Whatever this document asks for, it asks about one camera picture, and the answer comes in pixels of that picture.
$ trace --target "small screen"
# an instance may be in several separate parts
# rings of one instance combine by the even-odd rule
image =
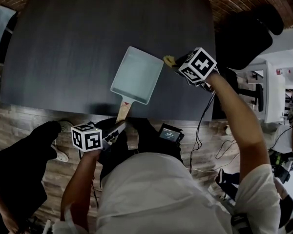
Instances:
[[[167,128],[163,128],[161,134],[160,134],[160,138],[164,138],[173,142],[176,142],[178,137],[179,137],[180,133],[167,129]]]

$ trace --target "wooden floor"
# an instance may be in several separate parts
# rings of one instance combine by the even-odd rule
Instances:
[[[99,122],[108,118],[107,116],[97,115],[83,115],[73,114],[65,112],[56,112],[50,110],[33,109],[21,106],[0,104],[0,150],[9,147],[18,140],[26,137],[31,131],[39,125],[51,121],[68,119],[74,124],[81,124],[89,121]],[[197,121],[158,121],[151,120],[151,124],[159,130],[162,123],[170,124],[177,128],[184,130],[185,138],[182,141],[182,159],[185,166],[189,167],[190,152],[195,143],[195,133],[198,125]],[[199,151],[194,152],[192,165],[194,169],[200,169],[203,171],[214,170],[219,166],[228,164],[238,153],[236,144],[234,144],[226,154],[220,159],[215,159],[215,154],[218,152],[222,143],[232,137],[226,136],[224,127],[226,121],[212,121],[203,122],[200,128],[200,140],[203,143],[202,148]],[[128,145],[130,148],[135,149],[137,146],[137,133],[129,128],[127,130]],[[65,190],[66,185],[74,174],[76,167],[79,163],[79,155],[77,149],[71,144],[71,135],[60,134],[56,140],[58,149],[65,152],[69,156],[68,163],[61,163],[56,160],[48,162],[46,172],[43,177],[43,185],[48,195],[48,200],[36,211],[35,215],[41,221],[45,222],[47,219],[51,219],[53,222],[59,219],[60,216],[60,204],[61,197]],[[223,151],[230,146],[227,142],[224,145]],[[237,172],[239,170],[239,156],[224,169],[226,172]],[[101,190],[99,186],[99,175],[101,172],[101,165],[98,164],[95,171],[94,187],[96,189],[96,195],[98,198],[101,196]],[[210,185],[217,189],[217,185],[214,183],[214,178],[217,172],[203,173],[198,170],[194,170],[192,175],[194,179],[207,189]],[[91,206],[89,209],[89,224],[93,229],[95,224],[95,218],[97,216],[96,203],[94,198],[91,199]]]

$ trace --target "light blue tray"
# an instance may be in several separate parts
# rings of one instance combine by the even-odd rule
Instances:
[[[111,91],[123,101],[148,104],[164,62],[134,47],[129,47],[117,71]]]

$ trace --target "dark table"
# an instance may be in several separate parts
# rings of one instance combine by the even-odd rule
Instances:
[[[116,116],[110,91],[129,46],[160,59],[203,47],[215,57],[206,0],[29,0],[13,33],[1,101],[34,108]],[[211,94],[166,65],[149,105],[130,116],[200,119]],[[210,120],[212,106],[205,120]]]

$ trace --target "white t-shirt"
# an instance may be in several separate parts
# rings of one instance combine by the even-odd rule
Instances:
[[[279,125],[277,131],[273,135],[274,143],[280,136],[279,140],[277,141],[273,149],[282,154],[292,152],[292,129],[286,131],[287,129],[289,129],[289,126]]]
[[[98,234],[232,233],[231,216],[203,196],[189,171],[174,157],[135,155],[117,166],[104,182]],[[248,215],[254,234],[277,233],[279,196],[270,165],[257,167],[244,178],[235,211]],[[53,233],[71,233],[72,223],[67,223],[66,229],[63,225],[56,223]]]

